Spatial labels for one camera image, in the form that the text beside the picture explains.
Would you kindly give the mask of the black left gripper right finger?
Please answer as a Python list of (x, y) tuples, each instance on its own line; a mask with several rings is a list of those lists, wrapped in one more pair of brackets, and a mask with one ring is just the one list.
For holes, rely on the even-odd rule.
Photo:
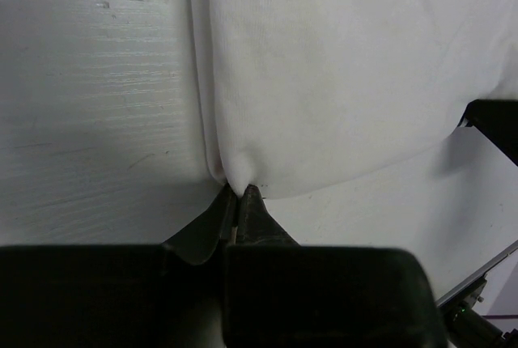
[(303, 246), (249, 186), (224, 252), (228, 347), (445, 347), (416, 257), (403, 249)]

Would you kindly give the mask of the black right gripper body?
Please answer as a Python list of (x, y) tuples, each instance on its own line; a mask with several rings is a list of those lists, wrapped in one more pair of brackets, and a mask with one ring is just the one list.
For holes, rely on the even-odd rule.
[(518, 161), (518, 103), (516, 100), (474, 100), (459, 127), (474, 127), (515, 165)]

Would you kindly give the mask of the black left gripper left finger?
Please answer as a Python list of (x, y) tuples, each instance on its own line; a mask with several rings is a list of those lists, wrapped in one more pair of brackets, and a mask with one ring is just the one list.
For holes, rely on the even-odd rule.
[(161, 346), (199, 301), (219, 297), (236, 203), (223, 187), (157, 244), (2, 247), (2, 346)]

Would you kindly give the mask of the white green raglan t-shirt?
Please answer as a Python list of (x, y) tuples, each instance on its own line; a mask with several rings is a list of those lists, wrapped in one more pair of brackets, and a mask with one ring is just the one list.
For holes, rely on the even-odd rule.
[(242, 194), (309, 193), (517, 97), (517, 0), (191, 0), (206, 160)]

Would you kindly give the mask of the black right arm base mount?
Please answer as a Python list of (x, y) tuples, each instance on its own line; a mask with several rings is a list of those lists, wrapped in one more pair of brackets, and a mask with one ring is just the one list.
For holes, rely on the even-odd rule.
[(517, 329), (504, 332), (490, 322), (489, 316), (481, 316), (473, 309), (482, 302), (488, 273), (516, 252), (515, 241), (438, 300), (447, 338), (454, 347), (517, 347)]

